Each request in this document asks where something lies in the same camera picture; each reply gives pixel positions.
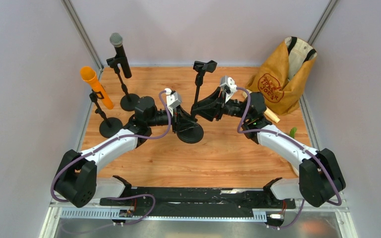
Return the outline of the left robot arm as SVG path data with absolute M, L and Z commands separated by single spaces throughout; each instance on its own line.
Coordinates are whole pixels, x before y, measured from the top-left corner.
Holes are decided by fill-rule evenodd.
M 113 160 L 141 146 L 147 140 L 167 135 L 152 136 L 153 126 L 167 126 L 177 137 L 188 144 L 200 142 L 204 136 L 202 127 L 182 111 L 181 98 L 177 93 L 168 94 L 161 101 L 164 109 L 158 110 L 152 97 L 141 97 L 128 123 L 102 143 L 89 149 L 65 152 L 51 184 L 51 196 L 59 202 L 69 202 L 81 208 L 93 199 L 113 198 L 119 205 L 127 205 L 132 192 L 120 178 L 97 177 L 98 173 Z

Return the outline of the cream microphone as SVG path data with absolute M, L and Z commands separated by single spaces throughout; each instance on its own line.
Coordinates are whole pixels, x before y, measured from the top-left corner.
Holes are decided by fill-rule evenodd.
M 242 92 L 242 96 L 244 97 L 244 98 L 246 98 L 247 96 L 248 96 L 248 94 L 245 92 L 245 91 L 243 91 Z M 278 117 L 278 115 L 277 114 L 275 114 L 270 108 L 268 108 L 268 107 L 266 107 L 266 110 L 265 110 L 265 112 L 264 112 L 264 115 L 266 116 L 266 117 L 268 117 L 272 122 L 274 122 L 274 123 L 279 123 L 280 122 L 280 118 Z

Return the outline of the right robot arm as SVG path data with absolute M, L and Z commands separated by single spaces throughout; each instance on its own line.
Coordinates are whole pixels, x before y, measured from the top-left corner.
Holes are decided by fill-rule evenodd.
M 318 150 L 307 146 L 267 120 L 260 92 L 247 92 L 243 102 L 228 99 L 228 92 L 217 87 L 211 95 L 192 106 L 191 115 L 208 121 L 220 120 L 223 115 L 240 118 L 238 133 L 273 150 L 296 168 L 297 178 L 276 178 L 264 187 L 267 189 L 263 194 L 264 203 L 276 207 L 284 199 L 303 199 L 314 207 L 326 202 L 340 206 L 340 192 L 346 183 L 335 154 L 326 148 Z

